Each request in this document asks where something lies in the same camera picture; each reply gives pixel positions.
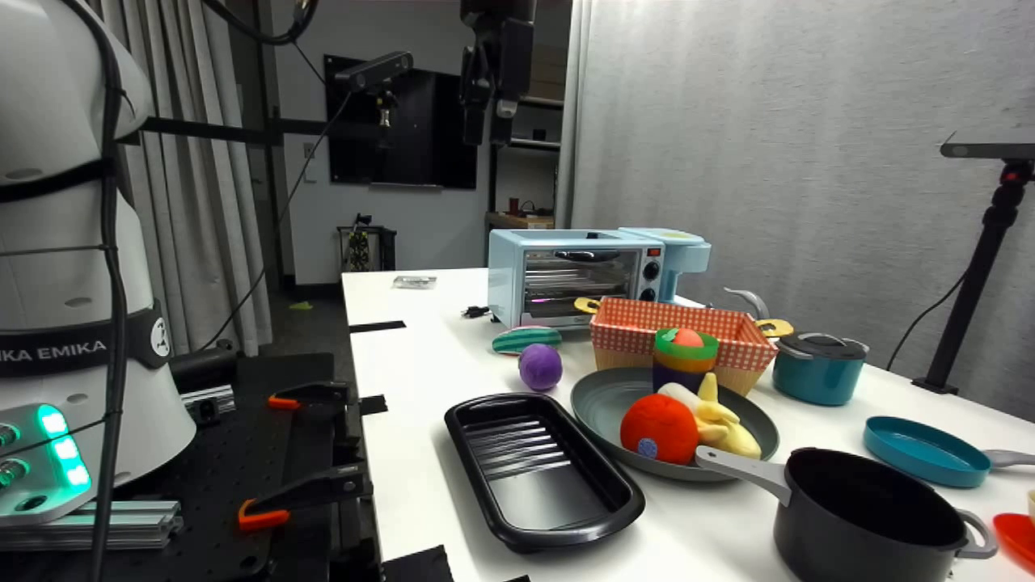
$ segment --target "red clamp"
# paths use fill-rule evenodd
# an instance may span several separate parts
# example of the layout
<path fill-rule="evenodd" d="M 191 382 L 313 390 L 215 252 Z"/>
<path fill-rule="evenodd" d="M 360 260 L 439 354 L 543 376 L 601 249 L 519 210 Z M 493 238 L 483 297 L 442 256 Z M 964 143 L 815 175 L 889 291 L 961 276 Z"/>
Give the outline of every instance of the red clamp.
<path fill-rule="evenodd" d="M 250 511 L 256 504 L 256 497 L 246 497 L 237 508 L 237 531 L 252 533 L 252 531 L 277 531 L 290 520 L 290 511 L 276 508 L 276 511 Z"/>
<path fill-rule="evenodd" d="M 342 385 L 290 385 L 286 390 L 270 395 L 264 408 L 299 415 L 305 402 L 346 402 L 346 395 L 348 390 Z"/>
<path fill-rule="evenodd" d="M 328 508 L 346 497 L 368 497 L 372 489 L 360 464 L 336 464 L 329 471 L 317 471 L 307 479 L 299 479 L 264 497 L 246 497 L 237 508 L 237 531 L 277 531 L 290 520 L 290 511 L 302 508 Z"/>

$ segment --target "black pole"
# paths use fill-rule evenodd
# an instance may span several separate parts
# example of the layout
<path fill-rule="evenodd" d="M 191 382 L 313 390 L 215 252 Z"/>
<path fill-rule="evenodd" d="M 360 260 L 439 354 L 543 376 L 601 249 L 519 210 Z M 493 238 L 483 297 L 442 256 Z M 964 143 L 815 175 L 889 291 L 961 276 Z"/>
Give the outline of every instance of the black pole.
<path fill-rule="evenodd" d="M 967 335 L 971 316 L 978 310 L 980 291 L 995 264 L 1003 235 L 1016 219 L 1016 208 L 1022 203 L 1029 181 L 1033 181 L 1033 161 L 1005 161 L 1005 167 L 1001 175 L 1001 188 L 994 194 L 994 203 L 982 212 L 982 234 L 973 249 L 971 268 L 964 276 L 961 297 L 950 306 L 950 316 L 946 324 L 946 333 L 942 333 L 942 341 L 938 341 L 938 353 L 931 358 L 930 376 L 920 378 L 916 385 L 942 390 L 942 395 L 953 390 L 953 389 L 948 389 L 950 366 L 958 361 L 958 353 Z"/>
<path fill-rule="evenodd" d="M 263 6 L 252 3 L 252 27 L 263 29 Z M 283 219 L 277 219 L 277 164 L 276 164 L 276 152 L 272 152 L 272 140 L 270 140 L 270 77 L 264 77 L 264 45 L 256 40 L 256 75 L 259 75 L 259 120 L 263 120 L 263 164 L 264 164 L 264 196 L 270 196 L 270 228 L 272 228 L 272 264 L 277 282 L 286 279 L 286 260 L 283 260 Z"/>

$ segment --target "purple ball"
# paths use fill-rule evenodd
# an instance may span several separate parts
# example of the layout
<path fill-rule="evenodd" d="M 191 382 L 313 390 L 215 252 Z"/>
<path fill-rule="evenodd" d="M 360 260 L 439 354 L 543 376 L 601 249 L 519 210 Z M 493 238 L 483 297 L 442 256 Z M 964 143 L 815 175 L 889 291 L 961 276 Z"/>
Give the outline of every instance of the purple ball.
<path fill-rule="evenodd" d="M 519 372 L 531 390 L 553 390 L 561 382 L 561 353 L 546 341 L 533 341 L 519 354 Z"/>

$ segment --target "black frying pan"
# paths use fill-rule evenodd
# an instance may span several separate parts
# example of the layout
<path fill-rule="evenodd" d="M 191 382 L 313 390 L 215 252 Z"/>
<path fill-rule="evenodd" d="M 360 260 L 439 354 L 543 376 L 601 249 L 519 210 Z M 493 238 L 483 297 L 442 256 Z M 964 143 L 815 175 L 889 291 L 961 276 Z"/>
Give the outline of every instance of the black frying pan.
<path fill-rule="evenodd" d="M 696 461 L 779 497 L 779 557 L 809 582 L 942 582 L 958 557 L 988 560 L 1001 551 L 980 518 L 865 457 L 796 448 L 773 464 L 700 447 Z"/>
<path fill-rule="evenodd" d="M 729 486 L 729 480 L 734 480 L 729 475 L 706 471 L 700 464 L 661 461 L 661 459 L 623 448 L 621 447 L 621 416 L 645 395 L 654 395 L 649 369 L 601 369 L 601 372 L 580 378 L 580 385 L 574 389 L 574 415 L 607 448 L 610 459 L 619 459 L 638 471 L 687 480 L 687 486 Z M 754 402 L 742 397 L 739 390 L 719 390 L 719 402 L 742 416 L 748 433 L 760 444 L 765 459 L 769 459 L 779 447 L 776 423 Z"/>

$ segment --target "pot handle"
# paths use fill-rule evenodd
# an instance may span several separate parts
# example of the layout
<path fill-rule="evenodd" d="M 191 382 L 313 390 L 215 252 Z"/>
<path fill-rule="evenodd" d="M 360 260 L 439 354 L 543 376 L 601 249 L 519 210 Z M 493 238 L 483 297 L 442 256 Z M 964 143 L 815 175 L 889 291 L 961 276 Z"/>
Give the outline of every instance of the pot handle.
<path fill-rule="evenodd" d="M 754 486 L 768 489 L 769 496 L 776 496 L 779 504 L 789 504 L 789 486 L 784 479 L 784 464 L 734 457 L 734 451 L 713 448 L 713 447 L 700 447 L 696 464 L 706 471 L 754 480 Z"/>
<path fill-rule="evenodd" d="M 961 560 L 989 560 L 1001 554 L 1001 542 L 994 538 L 994 531 L 971 511 L 958 511 L 961 520 L 967 527 L 973 527 L 980 533 L 980 542 L 973 541 L 973 533 L 967 531 L 967 545 L 958 551 Z"/>
<path fill-rule="evenodd" d="M 726 286 L 726 291 L 748 299 L 754 310 L 754 319 L 769 319 L 769 303 L 758 291 L 750 286 Z"/>
<path fill-rule="evenodd" d="M 1005 464 L 1035 464 L 1035 457 L 1020 448 L 982 448 L 982 457 L 994 461 L 994 471 Z"/>

